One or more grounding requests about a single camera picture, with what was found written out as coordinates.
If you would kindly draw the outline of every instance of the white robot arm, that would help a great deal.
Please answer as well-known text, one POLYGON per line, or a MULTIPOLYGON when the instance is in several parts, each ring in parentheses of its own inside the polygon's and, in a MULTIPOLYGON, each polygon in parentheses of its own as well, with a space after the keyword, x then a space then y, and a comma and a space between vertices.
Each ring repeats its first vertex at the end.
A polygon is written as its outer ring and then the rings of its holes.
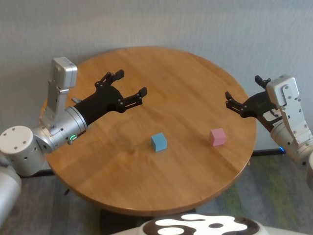
POLYGON ((123 70, 108 72, 94 85, 96 91, 84 100, 73 99, 66 108, 69 89, 75 86, 77 67, 65 57, 52 60, 47 106, 40 125, 33 129, 13 126, 0 135, 0 227, 13 208, 20 192, 19 176, 31 176, 43 168, 45 153, 63 144, 73 144, 89 125, 110 111, 119 113, 142 104, 144 87, 123 97, 111 84, 124 77, 123 70))
POLYGON ((257 93, 243 104, 225 93, 227 108, 241 117, 255 117, 296 162, 308 163, 307 182, 313 190, 313 136, 304 119, 301 98, 294 77, 282 75, 271 81, 255 76, 266 91, 257 93))

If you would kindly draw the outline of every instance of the round wooden table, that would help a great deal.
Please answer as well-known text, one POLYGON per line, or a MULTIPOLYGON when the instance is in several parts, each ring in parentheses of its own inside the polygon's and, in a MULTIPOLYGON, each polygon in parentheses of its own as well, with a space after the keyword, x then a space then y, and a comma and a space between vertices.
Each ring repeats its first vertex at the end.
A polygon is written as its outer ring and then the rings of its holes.
POLYGON ((132 47, 95 56, 78 66, 72 97, 84 99, 108 71, 124 97, 147 87, 143 105, 110 112, 73 145, 47 156, 60 179, 101 208, 156 216, 200 206, 226 190, 246 166, 256 141, 256 120, 225 106, 225 91, 247 95, 227 72, 188 52, 132 47), (223 128, 225 145, 213 147, 211 129, 223 128), (151 136, 162 132, 166 150, 155 153, 151 136))

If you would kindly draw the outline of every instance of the pink cube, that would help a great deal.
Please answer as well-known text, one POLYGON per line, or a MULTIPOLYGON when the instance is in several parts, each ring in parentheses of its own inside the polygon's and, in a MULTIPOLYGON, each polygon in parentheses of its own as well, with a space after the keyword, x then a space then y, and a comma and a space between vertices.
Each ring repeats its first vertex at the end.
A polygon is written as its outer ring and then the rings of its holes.
POLYGON ((225 144, 226 135, 223 128, 211 130, 210 140, 213 146, 225 144))

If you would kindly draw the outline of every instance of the gray wall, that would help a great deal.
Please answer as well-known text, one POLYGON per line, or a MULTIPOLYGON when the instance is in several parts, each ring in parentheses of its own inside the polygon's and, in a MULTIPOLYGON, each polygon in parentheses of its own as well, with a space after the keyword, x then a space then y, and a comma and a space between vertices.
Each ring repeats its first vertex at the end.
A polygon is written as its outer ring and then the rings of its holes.
MULTIPOLYGON (((10 0, 0 3, 0 132, 35 125, 50 60, 80 63, 119 47, 160 45, 203 56, 249 95, 254 76, 297 78, 313 127, 311 0, 10 0)), ((256 149, 275 147, 259 127, 256 149)))

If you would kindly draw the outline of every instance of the floor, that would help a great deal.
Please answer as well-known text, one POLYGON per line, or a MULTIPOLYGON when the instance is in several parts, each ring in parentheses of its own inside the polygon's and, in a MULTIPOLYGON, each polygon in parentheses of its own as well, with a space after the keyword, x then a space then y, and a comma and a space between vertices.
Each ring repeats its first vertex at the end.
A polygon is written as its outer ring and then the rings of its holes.
MULTIPOLYGON (((306 166, 286 156, 254 157, 238 181, 216 199, 196 208, 245 216, 266 226, 313 235, 313 192, 306 166)), ((0 235, 102 235, 112 223, 100 209, 70 192, 55 177, 22 180, 22 194, 0 235)), ((123 219, 116 221, 116 227, 123 219)))

